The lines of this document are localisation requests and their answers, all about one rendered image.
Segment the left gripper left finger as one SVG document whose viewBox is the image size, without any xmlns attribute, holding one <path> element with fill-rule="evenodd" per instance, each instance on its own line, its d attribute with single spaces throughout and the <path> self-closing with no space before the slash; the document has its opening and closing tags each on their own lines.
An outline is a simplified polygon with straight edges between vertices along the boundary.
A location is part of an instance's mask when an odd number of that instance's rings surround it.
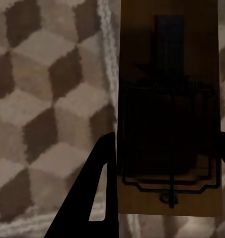
<svg viewBox="0 0 225 238">
<path fill-rule="evenodd" d="M 103 221 L 88 221 L 107 163 Z M 115 133 L 100 137 L 44 238 L 119 238 Z"/>
</svg>

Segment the mousetrap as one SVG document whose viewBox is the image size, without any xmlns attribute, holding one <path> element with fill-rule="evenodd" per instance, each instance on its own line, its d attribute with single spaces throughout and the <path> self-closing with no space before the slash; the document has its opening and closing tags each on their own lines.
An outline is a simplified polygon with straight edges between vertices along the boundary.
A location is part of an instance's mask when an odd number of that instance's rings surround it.
<svg viewBox="0 0 225 238">
<path fill-rule="evenodd" d="M 121 0 L 118 214 L 223 217 L 217 0 Z"/>
</svg>

